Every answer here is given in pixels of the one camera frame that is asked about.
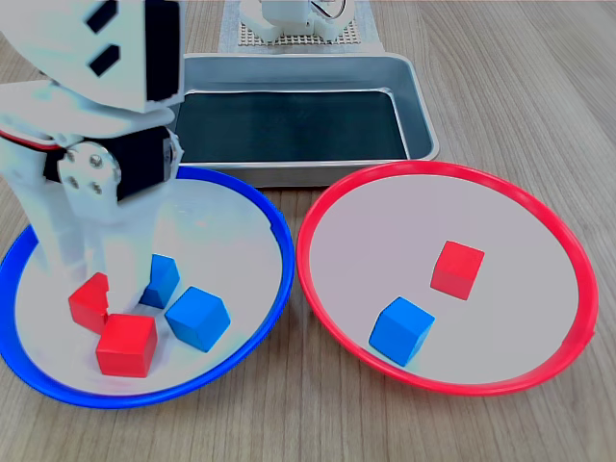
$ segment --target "red cube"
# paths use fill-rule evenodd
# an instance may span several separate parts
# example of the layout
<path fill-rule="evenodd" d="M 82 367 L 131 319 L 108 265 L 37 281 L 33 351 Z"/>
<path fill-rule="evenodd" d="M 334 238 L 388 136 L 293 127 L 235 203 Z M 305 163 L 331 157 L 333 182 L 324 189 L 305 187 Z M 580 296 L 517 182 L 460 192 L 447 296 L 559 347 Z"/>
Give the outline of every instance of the red cube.
<path fill-rule="evenodd" d="M 110 315 L 96 347 L 96 359 L 105 375 L 147 377 L 158 334 L 154 318 Z"/>
<path fill-rule="evenodd" d="M 439 256 L 430 287 L 468 300 L 484 253 L 476 248 L 447 241 Z"/>
<path fill-rule="evenodd" d="M 68 298 L 73 320 L 97 334 L 103 332 L 107 322 L 107 276 L 98 272 Z"/>

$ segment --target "white robot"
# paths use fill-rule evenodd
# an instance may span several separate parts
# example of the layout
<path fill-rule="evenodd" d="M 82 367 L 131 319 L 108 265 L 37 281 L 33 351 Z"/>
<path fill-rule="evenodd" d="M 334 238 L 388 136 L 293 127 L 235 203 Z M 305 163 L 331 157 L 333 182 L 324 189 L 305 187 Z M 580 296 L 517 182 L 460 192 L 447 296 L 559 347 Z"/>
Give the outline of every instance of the white robot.
<path fill-rule="evenodd" d="M 149 284 L 154 225 L 183 154 L 184 5 L 1 0 L 0 30 L 50 80 L 0 86 L 0 173 L 69 291 L 107 275 L 109 313 Z"/>
<path fill-rule="evenodd" d="M 339 7 L 328 8 L 328 4 Z M 242 0 L 240 20 L 265 42 L 280 36 L 319 36 L 334 41 L 355 16 L 354 0 Z"/>

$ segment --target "wooden table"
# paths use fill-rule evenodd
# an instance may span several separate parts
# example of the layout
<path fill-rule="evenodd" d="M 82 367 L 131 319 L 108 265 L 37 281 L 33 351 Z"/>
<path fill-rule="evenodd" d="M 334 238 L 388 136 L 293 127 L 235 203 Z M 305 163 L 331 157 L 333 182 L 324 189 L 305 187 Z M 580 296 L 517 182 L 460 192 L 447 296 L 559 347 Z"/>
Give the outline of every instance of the wooden table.
<path fill-rule="evenodd" d="M 0 366 L 0 460 L 616 460 L 616 4 L 375 2 L 387 51 L 416 66 L 442 149 L 546 202 L 597 273 L 597 335 L 557 379 L 451 398 L 359 363 L 298 284 L 280 322 L 220 380 L 162 405 L 59 404 Z M 191 2 L 188 51 L 217 49 L 223 4 Z M 39 78 L 0 39 L 0 82 Z M 319 192 L 268 192 L 296 237 Z M 0 183 L 0 253 L 27 224 Z"/>

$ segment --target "blue rim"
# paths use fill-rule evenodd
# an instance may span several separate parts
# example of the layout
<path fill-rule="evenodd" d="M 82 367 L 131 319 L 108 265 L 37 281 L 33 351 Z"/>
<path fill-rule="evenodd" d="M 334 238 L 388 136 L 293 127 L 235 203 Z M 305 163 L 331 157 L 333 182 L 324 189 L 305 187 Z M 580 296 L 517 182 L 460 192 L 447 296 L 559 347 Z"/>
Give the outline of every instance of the blue rim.
<path fill-rule="evenodd" d="M 293 239 L 282 214 L 260 192 L 224 173 L 197 167 L 180 167 L 177 178 L 222 185 L 250 199 L 268 217 L 271 232 L 280 246 L 282 278 L 278 294 L 266 319 L 252 337 L 225 361 L 182 385 L 129 397 L 106 397 L 66 387 L 40 371 L 30 361 L 17 335 L 14 311 L 17 288 L 26 263 L 39 242 L 32 227 L 28 226 L 15 240 L 0 266 L 0 354 L 11 370 L 32 388 L 58 401 L 89 408 L 122 409 L 156 404 L 193 392 L 226 374 L 269 335 L 289 300 L 295 274 Z"/>

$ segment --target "red rim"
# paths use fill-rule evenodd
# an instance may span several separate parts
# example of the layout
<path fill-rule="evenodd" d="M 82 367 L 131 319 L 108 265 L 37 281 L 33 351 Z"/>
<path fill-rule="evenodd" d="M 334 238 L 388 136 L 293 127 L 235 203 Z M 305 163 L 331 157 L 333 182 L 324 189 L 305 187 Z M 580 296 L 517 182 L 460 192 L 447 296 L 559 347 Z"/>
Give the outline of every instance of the red rim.
<path fill-rule="evenodd" d="M 392 176 L 413 174 L 441 175 L 459 178 L 472 181 L 497 191 L 516 201 L 531 212 L 552 232 L 563 246 L 574 267 L 578 282 L 579 302 L 577 306 L 577 315 L 560 349 L 544 364 L 516 378 L 480 385 L 458 385 L 429 380 L 400 370 L 381 361 L 376 356 L 356 345 L 333 322 L 333 320 L 329 318 L 319 300 L 310 272 L 310 245 L 321 218 L 343 195 L 362 185 Z M 586 256 L 576 236 L 554 212 L 527 192 L 496 176 L 469 167 L 434 161 L 404 161 L 364 168 L 350 174 L 348 177 L 343 178 L 327 189 L 311 207 L 299 230 L 299 238 L 297 241 L 297 271 L 299 282 L 313 311 L 327 330 L 329 330 L 334 338 L 348 351 L 369 366 L 397 380 L 430 391 L 452 395 L 503 395 L 527 390 L 554 378 L 578 358 L 592 339 L 599 310 L 597 280 L 590 260 Z"/>
<path fill-rule="evenodd" d="M 62 148 L 55 143 L 43 144 L 34 141 L 23 140 L 15 135 L 11 135 L 10 133 L 4 132 L 0 130 L 0 138 L 4 138 L 5 140 L 13 141 L 17 144 L 21 144 L 25 147 L 30 147 L 36 149 L 38 151 L 58 151 Z"/>

